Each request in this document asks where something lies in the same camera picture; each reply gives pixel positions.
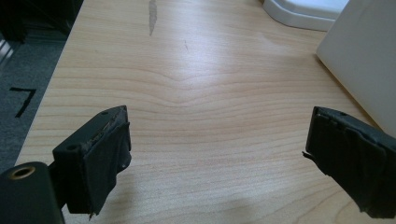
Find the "white object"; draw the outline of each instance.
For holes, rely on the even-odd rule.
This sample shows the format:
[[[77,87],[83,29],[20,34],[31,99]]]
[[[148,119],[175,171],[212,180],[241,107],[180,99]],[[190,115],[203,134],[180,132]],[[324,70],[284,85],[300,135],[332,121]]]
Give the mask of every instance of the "white object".
[[[396,137],[396,1],[350,0],[317,55],[385,133]]]
[[[348,0],[265,0],[264,10],[288,26],[328,31]]]

